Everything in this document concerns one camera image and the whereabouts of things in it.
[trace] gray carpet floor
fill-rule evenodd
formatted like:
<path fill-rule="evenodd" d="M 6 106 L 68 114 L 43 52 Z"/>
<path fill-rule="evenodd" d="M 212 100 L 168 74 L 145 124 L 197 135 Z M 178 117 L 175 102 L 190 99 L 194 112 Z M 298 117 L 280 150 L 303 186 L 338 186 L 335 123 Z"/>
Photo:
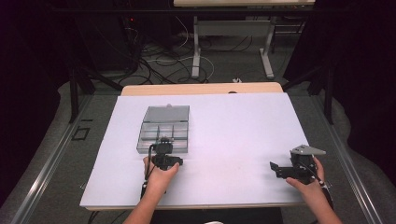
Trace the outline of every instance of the gray carpet floor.
<path fill-rule="evenodd" d="M 203 49 L 231 49 L 243 39 L 244 37 L 216 37 L 208 38 L 202 41 L 202 44 L 206 44 Z M 240 77 L 244 82 L 276 81 L 283 84 L 286 80 L 282 78 L 282 74 L 297 40 L 297 35 L 277 37 L 276 52 L 270 55 L 270 61 L 276 75 L 275 80 L 267 80 L 263 74 L 262 62 L 258 52 L 258 46 L 262 44 L 260 39 L 253 39 L 250 47 L 243 51 L 212 52 L 203 50 L 202 56 L 210 62 L 202 60 L 201 66 L 205 69 L 207 76 L 210 76 L 209 82 L 232 82 L 233 78 Z M 248 42 L 249 39 L 247 38 L 239 46 L 240 49 L 247 46 Z M 152 54 L 153 48 L 148 48 L 144 52 L 147 60 L 169 59 L 163 54 L 161 57 L 159 55 L 148 56 Z M 177 48 L 176 50 L 180 54 L 188 53 L 185 57 L 191 55 L 188 48 Z M 169 78 L 175 82 L 179 78 L 189 75 L 181 64 L 166 67 L 155 63 L 150 64 L 153 64 L 153 68 L 161 71 L 164 76 L 170 76 Z M 186 60 L 184 64 L 191 64 L 191 61 Z M 125 78 L 121 84 L 137 84 L 145 81 L 137 75 L 147 76 L 148 72 L 144 67 L 139 68 L 138 72 L 132 77 Z M 161 83 L 159 79 L 153 78 L 152 80 L 154 84 Z M 186 82 L 195 83 L 196 80 L 189 79 Z M 56 169 L 42 195 L 40 195 L 39 201 L 32 207 L 27 223 L 87 223 L 91 215 L 91 212 L 78 205 L 83 193 L 84 183 L 88 181 L 90 176 L 97 150 L 119 94 L 101 82 L 94 81 L 94 84 L 98 90 L 94 96 L 80 96 L 81 102 L 85 99 L 88 105 L 85 110 L 81 111 L 81 116 L 76 123 L 76 128 L 78 126 L 79 128 L 90 129 L 87 138 L 84 141 L 72 139 L 66 141 L 64 153 L 59 163 L 56 164 Z M 323 94 L 320 96 L 307 95 L 307 84 L 309 83 L 302 83 L 290 89 L 288 94 L 309 144 L 326 149 L 328 152 L 322 162 L 325 166 L 326 177 L 332 182 L 334 209 L 345 223 L 375 223 L 362 210 L 359 195 L 357 195 L 353 184 L 346 175 L 346 170 L 340 164 L 339 154 L 336 150 L 337 145 L 334 143 L 321 111 L 318 109 L 317 102 L 320 102 Z M 56 117 L 19 184 L 2 206 L 0 223 L 11 223 L 12 220 L 16 220 L 15 216 L 18 214 L 41 169 L 50 158 L 51 153 L 59 147 L 68 127 L 70 127 L 68 125 L 70 118 L 68 84 L 63 85 L 59 92 L 62 99 Z M 393 213 L 396 208 L 394 204 L 396 202 L 396 188 L 375 164 L 347 147 L 346 141 L 350 127 L 343 108 L 336 101 L 333 103 L 332 112 L 334 120 L 332 127 L 336 130 L 337 136 L 352 159 L 361 183 L 367 190 L 365 193 L 372 203 L 369 205 L 373 206 L 382 223 L 394 223 L 393 220 L 396 220 L 396 215 Z M 305 206 L 283 207 L 281 211 L 285 224 L 311 223 L 315 220 Z M 121 223 L 128 214 L 129 211 L 101 212 L 93 223 L 112 223 L 114 220 L 114 223 Z"/>

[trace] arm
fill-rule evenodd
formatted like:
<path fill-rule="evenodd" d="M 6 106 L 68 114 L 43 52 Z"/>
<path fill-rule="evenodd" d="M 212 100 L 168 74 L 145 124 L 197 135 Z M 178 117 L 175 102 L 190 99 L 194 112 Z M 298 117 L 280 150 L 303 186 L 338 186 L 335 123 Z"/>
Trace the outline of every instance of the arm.
<path fill-rule="evenodd" d="M 145 168 L 149 162 L 148 158 L 144 159 Z M 171 169 L 163 171 L 160 168 L 150 164 L 151 175 L 148 178 L 146 192 L 132 213 L 125 219 L 124 224 L 149 224 L 155 207 L 166 191 L 172 178 L 178 171 L 179 164 L 176 163 Z"/>
<path fill-rule="evenodd" d="M 318 167 L 318 177 L 324 181 L 323 166 L 317 158 L 314 158 L 314 161 Z M 317 180 L 313 181 L 309 185 L 305 185 L 296 179 L 288 177 L 286 179 L 286 182 L 288 182 L 290 185 L 297 188 L 297 190 L 301 192 L 304 201 L 306 202 L 306 204 L 308 204 L 308 207 L 318 219 L 318 223 L 342 223 L 327 202 L 326 196 L 324 195 L 322 188 Z"/>

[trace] table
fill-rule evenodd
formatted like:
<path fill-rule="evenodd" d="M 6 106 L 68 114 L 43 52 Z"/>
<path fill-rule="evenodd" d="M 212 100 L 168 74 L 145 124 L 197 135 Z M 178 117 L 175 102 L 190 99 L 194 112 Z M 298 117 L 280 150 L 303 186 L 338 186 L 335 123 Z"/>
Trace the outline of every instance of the table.
<path fill-rule="evenodd" d="M 230 83 L 125 87 L 80 206 L 114 210 L 137 205 L 147 156 L 136 150 L 140 125 L 149 105 L 167 104 L 190 106 L 189 149 L 175 155 L 184 163 L 158 209 L 304 203 L 269 165 L 290 166 L 290 150 L 307 145 L 289 96 L 277 83 Z"/>
<path fill-rule="evenodd" d="M 175 7 L 275 7 L 314 5 L 315 0 L 175 0 Z M 192 77 L 199 76 L 201 49 L 199 35 L 251 35 L 265 36 L 264 48 L 260 49 L 264 72 L 268 79 L 274 79 L 274 73 L 268 59 L 268 51 L 276 26 L 276 17 L 269 21 L 198 21 L 194 17 L 194 56 Z"/>

